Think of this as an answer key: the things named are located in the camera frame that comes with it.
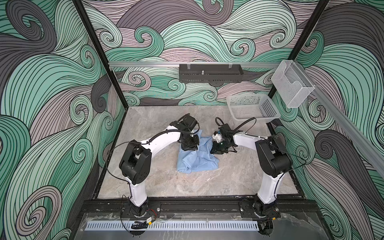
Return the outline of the light blue long sleeve shirt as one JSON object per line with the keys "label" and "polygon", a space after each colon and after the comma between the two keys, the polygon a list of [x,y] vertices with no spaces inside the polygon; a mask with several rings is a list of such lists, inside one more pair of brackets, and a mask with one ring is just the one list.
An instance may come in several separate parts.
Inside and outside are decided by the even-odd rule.
{"label": "light blue long sleeve shirt", "polygon": [[213,171],[219,168],[219,159],[211,154],[213,138],[203,136],[199,130],[199,145],[196,151],[184,151],[179,147],[177,171],[185,174],[201,171]]}

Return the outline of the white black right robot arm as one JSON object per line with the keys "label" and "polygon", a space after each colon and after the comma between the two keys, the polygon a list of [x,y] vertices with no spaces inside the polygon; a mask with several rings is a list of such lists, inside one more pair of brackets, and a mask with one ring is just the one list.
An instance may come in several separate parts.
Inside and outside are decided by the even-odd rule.
{"label": "white black right robot arm", "polygon": [[267,220],[278,218],[280,212],[276,207],[277,190],[293,164],[284,144],[276,135],[261,137],[242,133],[238,129],[232,130],[228,124],[219,126],[213,133],[211,154],[226,154],[230,152],[230,148],[236,152],[238,146],[255,151],[263,170],[262,183],[252,205],[255,215]]}

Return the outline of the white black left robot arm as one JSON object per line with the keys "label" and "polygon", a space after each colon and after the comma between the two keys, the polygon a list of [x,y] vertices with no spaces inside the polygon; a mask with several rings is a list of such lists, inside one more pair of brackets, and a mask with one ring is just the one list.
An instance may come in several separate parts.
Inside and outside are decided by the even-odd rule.
{"label": "white black left robot arm", "polygon": [[199,126],[194,117],[185,114],[147,140],[128,142],[119,168],[129,184],[132,215],[141,217],[148,209],[145,179],[151,170],[152,157],[173,143],[181,144],[183,151],[196,151],[200,143],[198,136],[200,129],[195,130],[195,127]]}

